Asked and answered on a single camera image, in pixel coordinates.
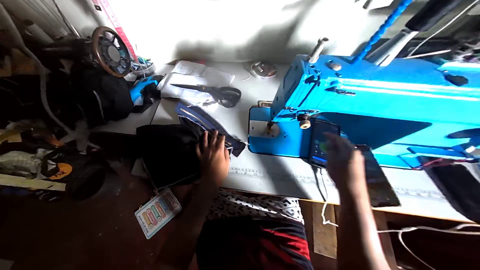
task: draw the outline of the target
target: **hand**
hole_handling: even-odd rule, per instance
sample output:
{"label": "hand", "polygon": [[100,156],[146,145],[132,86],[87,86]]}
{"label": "hand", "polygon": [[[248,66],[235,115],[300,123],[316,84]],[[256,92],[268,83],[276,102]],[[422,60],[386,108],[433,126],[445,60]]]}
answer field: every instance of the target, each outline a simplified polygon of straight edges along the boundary
{"label": "hand", "polygon": [[327,171],[340,192],[366,189],[365,167],[362,153],[346,138],[324,133],[328,138]]}
{"label": "hand", "polygon": [[196,146],[198,159],[200,160],[200,171],[203,181],[208,181],[219,187],[228,175],[230,155],[225,148],[225,136],[218,139],[218,131],[215,130],[208,140],[208,132],[205,131],[200,143]]}

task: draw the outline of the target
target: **pink ruler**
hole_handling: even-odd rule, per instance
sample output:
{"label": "pink ruler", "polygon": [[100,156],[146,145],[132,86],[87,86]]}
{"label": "pink ruler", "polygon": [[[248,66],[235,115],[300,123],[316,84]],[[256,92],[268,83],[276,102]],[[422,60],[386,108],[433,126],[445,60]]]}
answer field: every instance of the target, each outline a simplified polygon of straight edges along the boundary
{"label": "pink ruler", "polygon": [[135,51],[133,50],[132,45],[130,44],[130,41],[127,38],[127,35],[123,31],[123,28],[121,27],[120,23],[118,22],[117,18],[115,17],[115,13],[113,13],[112,8],[110,7],[110,4],[108,3],[107,0],[92,0],[93,5],[95,5],[95,9],[98,11],[104,11],[107,14],[108,19],[112,22],[113,27],[115,28],[115,31],[117,31],[117,34],[119,34],[121,40],[123,40],[123,43],[127,46],[128,50],[130,51],[130,54],[132,55],[133,59],[138,62],[137,55],[135,54]]}

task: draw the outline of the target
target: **smartphone screen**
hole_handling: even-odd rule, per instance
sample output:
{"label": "smartphone screen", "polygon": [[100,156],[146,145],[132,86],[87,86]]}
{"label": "smartphone screen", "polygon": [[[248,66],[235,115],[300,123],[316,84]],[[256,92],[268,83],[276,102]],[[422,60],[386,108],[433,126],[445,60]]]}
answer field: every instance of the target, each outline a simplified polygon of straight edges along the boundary
{"label": "smartphone screen", "polygon": [[327,164],[326,138],[324,132],[340,135],[340,127],[320,120],[313,121],[312,139],[310,140],[310,164],[325,168]]}
{"label": "smartphone screen", "polygon": [[370,204],[373,207],[400,206],[400,201],[393,191],[387,177],[378,165],[377,159],[367,145],[356,145],[365,160],[365,177],[367,178]]}

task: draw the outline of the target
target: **sewing machine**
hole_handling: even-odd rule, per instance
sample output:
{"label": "sewing machine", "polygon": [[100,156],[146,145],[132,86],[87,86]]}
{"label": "sewing machine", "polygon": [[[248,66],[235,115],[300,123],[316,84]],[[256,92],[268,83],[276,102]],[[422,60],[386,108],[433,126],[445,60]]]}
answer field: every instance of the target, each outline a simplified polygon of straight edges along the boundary
{"label": "sewing machine", "polygon": [[[442,18],[429,14],[431,25],[435,15]],[[474,160],[470,152],[480,145],[480,71],[462,64],[395,59],[418,33],[411,28],[366,60],[315,50],[310,56],[297,55],[273,102],[250,109],[249,150],[307,158],[310,118],[315,117],[339,125],[354,144],[369,145],[382,166],[421,168],[420,156]]]}

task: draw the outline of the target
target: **blue chain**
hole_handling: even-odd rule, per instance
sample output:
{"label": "blue chain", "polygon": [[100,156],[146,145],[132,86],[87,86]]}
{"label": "blue chain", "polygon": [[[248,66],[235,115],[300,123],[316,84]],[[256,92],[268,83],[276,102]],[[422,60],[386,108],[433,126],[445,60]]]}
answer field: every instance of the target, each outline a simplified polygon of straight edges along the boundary
{"label": "blue chain", "polygon": [[407,8],[413,0],[403,0],[398,7],[388,16],[385,20],[384,24],[380,26],[380,28],[373,34],[370,40],[367,42],[365,47],[353,58],[353,64],[357,63],[358,61],[362,60],[365,55],[372,49],[372,45],[375,44],[385,33],[387,28],[392,26],[395,20],[402,14],[402,12]]}

